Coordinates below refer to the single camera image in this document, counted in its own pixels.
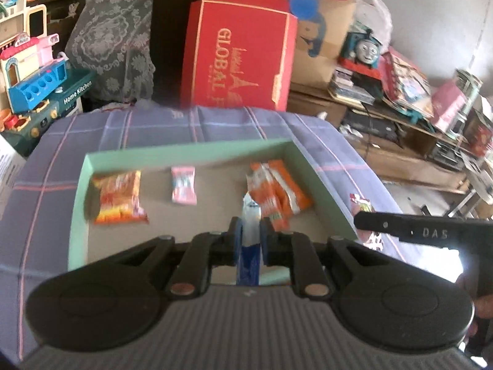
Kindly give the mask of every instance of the copper screw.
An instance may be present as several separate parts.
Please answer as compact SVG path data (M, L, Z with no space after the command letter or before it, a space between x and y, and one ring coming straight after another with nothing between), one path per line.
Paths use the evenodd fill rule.
M318 296L321 298L329 293L329 288L324 284L310 284L305 288L305 294L309 296Z
M171 293L178 296L188 296L193 294L195 287L188 283L178 283L171 286Z

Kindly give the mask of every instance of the purple tablecloth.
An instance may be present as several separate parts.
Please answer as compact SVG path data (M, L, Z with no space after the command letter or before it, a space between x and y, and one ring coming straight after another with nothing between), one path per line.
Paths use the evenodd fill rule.
M75 190L87 153L176 143L289 138L319 173L345 216L351 193L377 211L400 212L386 188L329 123L260 109L169 108L88 113L58 120L19 174L0 222L0 349L11 360L36 347L23 315L29 293L67 270ZM385 253L419 265L422 248L384 237Z

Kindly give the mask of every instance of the grey gripper base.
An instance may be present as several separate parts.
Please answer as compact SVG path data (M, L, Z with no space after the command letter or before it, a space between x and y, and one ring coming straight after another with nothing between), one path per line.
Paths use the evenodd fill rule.
M204 296L169 306L146 335L96 353L44 346L29 370L465 370L459 349L400 355L344 329L331 308L298 298L289 286L210 286Z

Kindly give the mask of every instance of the pink candy wrapper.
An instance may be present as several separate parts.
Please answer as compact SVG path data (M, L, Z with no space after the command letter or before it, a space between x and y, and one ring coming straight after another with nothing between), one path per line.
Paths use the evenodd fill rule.
M355 216L360 211L374 212L373 207L368 199L364 199L359 195L351 194L351 214ZM383 251L384 245L381 240L381 235L372 231L356 230L358 239L363 242L364 246L374 251Z
M179 167L171 168L173 176L173 194L171 200L173 203L184 205L197 205L197 195L193 187L195 181L195 167Z

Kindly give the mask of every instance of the white wall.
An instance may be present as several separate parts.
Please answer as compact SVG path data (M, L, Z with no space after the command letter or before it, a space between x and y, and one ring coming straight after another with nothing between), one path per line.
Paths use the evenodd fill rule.
M471 70L485 83L482 94L493 94L493 7L487 13L489 0L383 1L393 17L393 46L418 65L432 85L450 78L455 68L469 66L484 28Z

